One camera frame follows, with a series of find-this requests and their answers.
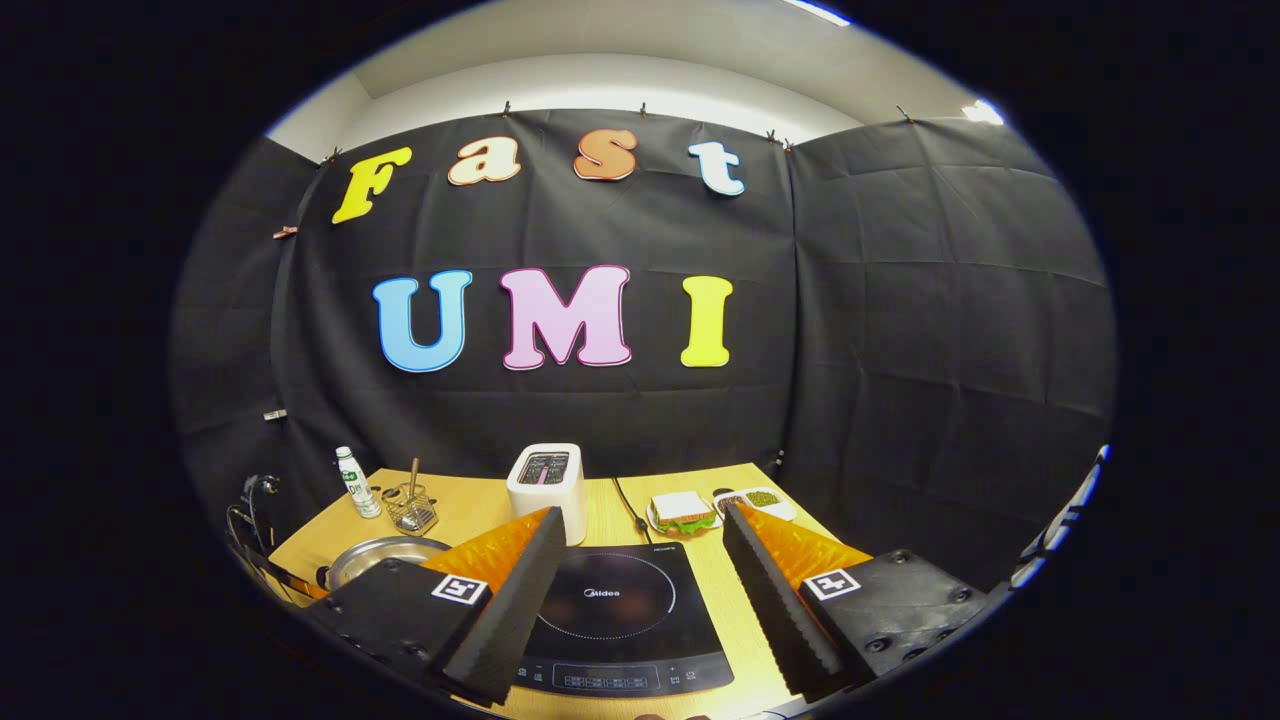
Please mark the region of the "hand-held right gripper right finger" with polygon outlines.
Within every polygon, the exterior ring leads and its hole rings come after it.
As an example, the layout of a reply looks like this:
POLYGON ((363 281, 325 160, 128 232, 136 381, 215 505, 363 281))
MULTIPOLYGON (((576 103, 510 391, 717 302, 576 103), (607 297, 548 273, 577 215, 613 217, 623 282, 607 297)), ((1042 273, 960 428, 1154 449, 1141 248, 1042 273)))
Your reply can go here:
POLYGON ((786 687, 808 701, 913 665, 989 605, 910 550, 872 557, 748 505, 723 530, 786 687))

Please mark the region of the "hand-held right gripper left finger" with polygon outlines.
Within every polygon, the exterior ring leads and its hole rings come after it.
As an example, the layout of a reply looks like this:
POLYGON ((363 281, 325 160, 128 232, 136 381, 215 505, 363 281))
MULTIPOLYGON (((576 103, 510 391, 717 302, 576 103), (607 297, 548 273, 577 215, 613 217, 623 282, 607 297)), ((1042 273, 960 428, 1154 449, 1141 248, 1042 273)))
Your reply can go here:
POLYGON ((566 550, 563 512, 540 509, 424 564, 381 560, 303 621, 407 685, 502 705, 566 550))

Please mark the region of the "black induction cooktop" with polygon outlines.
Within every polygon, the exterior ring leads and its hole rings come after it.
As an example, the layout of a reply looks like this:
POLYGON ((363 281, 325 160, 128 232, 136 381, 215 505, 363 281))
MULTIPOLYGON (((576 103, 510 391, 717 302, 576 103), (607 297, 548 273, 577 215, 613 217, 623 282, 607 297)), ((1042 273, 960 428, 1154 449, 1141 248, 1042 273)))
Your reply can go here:
POLYGON ((680 543, 570 547, 515 684, 589 698, 687 694, 733 671, 680 543))

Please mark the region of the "stainless steel pot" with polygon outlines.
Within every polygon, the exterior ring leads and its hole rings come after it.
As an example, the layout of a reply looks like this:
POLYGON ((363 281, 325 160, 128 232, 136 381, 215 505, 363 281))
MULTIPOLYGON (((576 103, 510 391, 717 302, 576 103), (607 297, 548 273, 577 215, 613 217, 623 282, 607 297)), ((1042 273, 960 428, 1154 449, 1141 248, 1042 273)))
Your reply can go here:
POLYGON ((426 537, 396 536, 369 539, 349 547, 330 565, 320 566, 315 578, 319 587, 334 591, 388 559, 421 565, 451 550, 451 546, 426 537))

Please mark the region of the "small white drink bottle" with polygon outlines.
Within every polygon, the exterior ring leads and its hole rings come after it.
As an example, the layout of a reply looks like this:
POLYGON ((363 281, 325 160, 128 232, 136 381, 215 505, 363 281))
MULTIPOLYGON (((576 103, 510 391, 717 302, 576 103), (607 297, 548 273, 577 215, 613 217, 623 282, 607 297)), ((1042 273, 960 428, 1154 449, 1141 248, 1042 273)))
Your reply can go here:
POLYGON ((335 450, 335 461, 358 515, 364 519, 379 518, 381 515, 381 505, 352 450, 347 446, 338 447, 335 450))

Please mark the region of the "white sandwich plate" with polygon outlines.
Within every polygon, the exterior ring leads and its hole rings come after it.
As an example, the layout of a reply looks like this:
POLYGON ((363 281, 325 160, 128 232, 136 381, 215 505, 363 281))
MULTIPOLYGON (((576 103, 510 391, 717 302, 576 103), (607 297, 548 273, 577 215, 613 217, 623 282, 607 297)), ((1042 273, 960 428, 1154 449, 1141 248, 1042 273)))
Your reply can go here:
POLYGON ((669 538, 675 538, 677 541, 687 541, 687 539, 703 537, 707 533, 709 533, 710 530, 721 528, 723 525, 723 519, 714 510, 712 510, 710 511, 710 520, 691 523, 691 527, 694 527, 694 529, 691 532, 681 530, 678 528, 678 524, 672 525, 672 527, 664 527, 660 523, 658 523, 655 509, 653 507, 652 503, 649 503, 646 506, 646 521, 648 521, 648 525, 655 533, 658 533, 659 536, 666 536, 666 537, 669 537, 669 538))

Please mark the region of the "white divided bean tray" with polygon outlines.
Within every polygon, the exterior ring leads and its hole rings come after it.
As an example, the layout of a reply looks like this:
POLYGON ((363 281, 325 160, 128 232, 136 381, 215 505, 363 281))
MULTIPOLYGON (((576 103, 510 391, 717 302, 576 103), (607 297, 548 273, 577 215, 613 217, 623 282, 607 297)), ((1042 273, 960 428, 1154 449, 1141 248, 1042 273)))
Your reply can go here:
POLYGON ((765 487, 744 491, 717 489, 712 496, 712 503, 721 518, 726 516, 728 506, 736 503, 760 510, 785 521, 794 521, 797 518, 797 510, 788 500, 765 487))

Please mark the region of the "white toaster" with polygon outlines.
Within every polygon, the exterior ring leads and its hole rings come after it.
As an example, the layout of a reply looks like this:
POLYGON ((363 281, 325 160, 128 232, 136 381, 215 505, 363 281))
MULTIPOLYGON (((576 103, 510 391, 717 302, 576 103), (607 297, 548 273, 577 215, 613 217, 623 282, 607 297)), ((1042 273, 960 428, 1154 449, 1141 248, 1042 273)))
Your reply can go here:
POLYGON ((561 507, 566 544, 579 546, 586 539, 588 487, 577 445, 530 445, 511 468, 506 488, 515 518, 561 507))

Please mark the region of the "sandwich with lettuce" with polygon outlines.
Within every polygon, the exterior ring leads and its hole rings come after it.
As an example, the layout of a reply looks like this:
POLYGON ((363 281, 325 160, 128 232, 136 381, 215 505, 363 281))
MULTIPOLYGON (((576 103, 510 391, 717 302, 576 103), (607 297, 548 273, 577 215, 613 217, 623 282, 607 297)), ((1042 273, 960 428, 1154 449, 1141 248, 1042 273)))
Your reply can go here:
POLYGON ((714 510, 696 492, 684 491, 667 495, 657 495, 650 500, 655 509, 658 523, 664 527, 678 524, 685 532, 691 532, 694 521, 710 520, 710 511, 714 510))

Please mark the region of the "black backdrop cloth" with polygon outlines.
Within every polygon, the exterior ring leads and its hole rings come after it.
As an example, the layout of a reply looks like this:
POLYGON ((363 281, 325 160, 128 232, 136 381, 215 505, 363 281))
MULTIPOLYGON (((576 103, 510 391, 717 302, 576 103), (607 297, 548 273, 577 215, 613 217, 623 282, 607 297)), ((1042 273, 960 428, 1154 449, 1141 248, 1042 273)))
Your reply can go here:
POLYGON ((325 163, 266 138, 195 240, 169 352, 211 514, 278 475, 283 539, 342 496, 340 445, 495 478, 570 442, 590 477, 751 462, 850 544, 982 587, 1084 479, 1117 378, 1068 191, 1012 131, 959 119, 790 151, 617 110, 325 163))

